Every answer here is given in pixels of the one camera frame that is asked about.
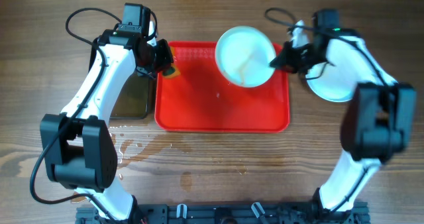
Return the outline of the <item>orange green scrub sponge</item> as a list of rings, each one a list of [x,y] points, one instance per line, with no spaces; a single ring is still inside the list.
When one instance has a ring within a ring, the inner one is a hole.
[[[174,63],[171,63],[170,67],[162,72],[162,76],[166,79],[173,79],[179,76],[180,74],[180,70]]]

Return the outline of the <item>white plate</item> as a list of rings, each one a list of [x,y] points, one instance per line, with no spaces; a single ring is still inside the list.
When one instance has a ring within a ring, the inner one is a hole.
[[[352,99],[358,74],[350,68],[323,62],[309,69],[305,80],[309,88],[320,98],[342,103]]]
[[[276,50],[270,39],[254,27],[238,26],[224,32],[215,47],[220,73],[239,87],[258,87],[274,74],[270,62]]]

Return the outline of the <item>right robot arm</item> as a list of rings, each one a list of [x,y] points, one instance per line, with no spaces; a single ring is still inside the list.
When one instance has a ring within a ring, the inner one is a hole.
[[[364,39],[340,25],[334,9],[313,14],[313,25],[292,19],[290,40],[271,67],[301,74],[319,97],[345,102],[342,152],[329,179],[316,190],[322,217],[349,212],[371,177],[410,139],[417,94],[377,63]]]

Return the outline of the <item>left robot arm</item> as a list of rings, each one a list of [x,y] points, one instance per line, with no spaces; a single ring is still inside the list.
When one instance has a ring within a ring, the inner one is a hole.
[[[101,223],[146,223],[136,198],[116,177],[117,152],[108,131],[119,94],[134,74],[155,79],[178,74],[166,40],[157,37],[156,15],[144,5],[126,3],[112,29],[91,41],[90,69],[73,99],[40,123],[48,179],[76,197],[87,198]]]

